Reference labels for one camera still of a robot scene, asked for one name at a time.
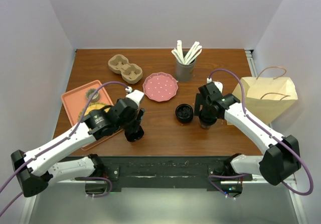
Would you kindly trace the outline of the black takeout coffee cup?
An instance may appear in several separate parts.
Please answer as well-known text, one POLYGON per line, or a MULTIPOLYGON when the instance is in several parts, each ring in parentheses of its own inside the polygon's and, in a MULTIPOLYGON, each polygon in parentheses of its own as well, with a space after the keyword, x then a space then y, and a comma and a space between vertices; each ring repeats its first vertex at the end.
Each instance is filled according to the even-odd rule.
POLYGON ((208 123, 204 123, 204 122, 200 122, 200 126, 203 129, 209 129, 213 124, 208 124, 208 123))

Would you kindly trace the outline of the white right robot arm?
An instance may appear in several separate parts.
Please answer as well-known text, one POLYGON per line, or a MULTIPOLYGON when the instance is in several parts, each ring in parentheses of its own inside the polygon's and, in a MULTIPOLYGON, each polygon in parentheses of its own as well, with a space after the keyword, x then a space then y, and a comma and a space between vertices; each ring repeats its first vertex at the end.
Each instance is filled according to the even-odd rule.
POLYGON ((237 153, 226 159, 221 169, 229 180, 235 180, 241 174, 254 174, 276 186, 301 168, 298 140, 269 128, 243 109, 242 103, 234 95, 222 95, 222 84, 219 82, 199 87, 194 115, 198 116, 204 129, 210 128, 218 119, 231 122, 260 150, 260 156, 237 153))

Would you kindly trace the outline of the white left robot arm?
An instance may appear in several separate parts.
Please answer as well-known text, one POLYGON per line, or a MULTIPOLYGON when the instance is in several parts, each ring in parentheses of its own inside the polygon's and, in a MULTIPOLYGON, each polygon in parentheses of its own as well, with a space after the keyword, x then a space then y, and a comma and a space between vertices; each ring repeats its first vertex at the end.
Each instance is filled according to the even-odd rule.
POLYGON ((65 162, 63 158, 120 130, 124 130, 129 142, 141 139, 144 135, 140 125, 144 115, 144 109, 139 107, 141 102, 138 97, 118 99, 114 106, 90 111, 81 122, 43 146, 28 152, 13 152, 11 160, 23 196, 35 196, 62 180, 102 180, 106 168, 98 155, 65 162))

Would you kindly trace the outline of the black coffee cup lid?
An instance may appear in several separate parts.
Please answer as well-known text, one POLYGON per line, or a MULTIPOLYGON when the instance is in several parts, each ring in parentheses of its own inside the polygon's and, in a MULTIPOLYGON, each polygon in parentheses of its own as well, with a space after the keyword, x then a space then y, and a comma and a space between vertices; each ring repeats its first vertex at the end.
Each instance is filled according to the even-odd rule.
POLYGON ((217 121, 217 118, 212 116, 199 116, 199 120, 200 124, 205 126, 211 126, 217 121))

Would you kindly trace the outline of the stack of black cups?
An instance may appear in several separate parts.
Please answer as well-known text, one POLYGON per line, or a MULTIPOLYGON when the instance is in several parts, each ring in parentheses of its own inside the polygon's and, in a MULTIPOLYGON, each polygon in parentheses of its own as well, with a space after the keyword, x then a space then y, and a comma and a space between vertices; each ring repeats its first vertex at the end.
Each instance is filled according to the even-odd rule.
POLYGON ((136 142, 140 140, 144 135, 144 131, 141 126, 139 126, 137 130, 134 130, 133 128, 125 129, 124 133, 127 141, 129 142, 136 142))

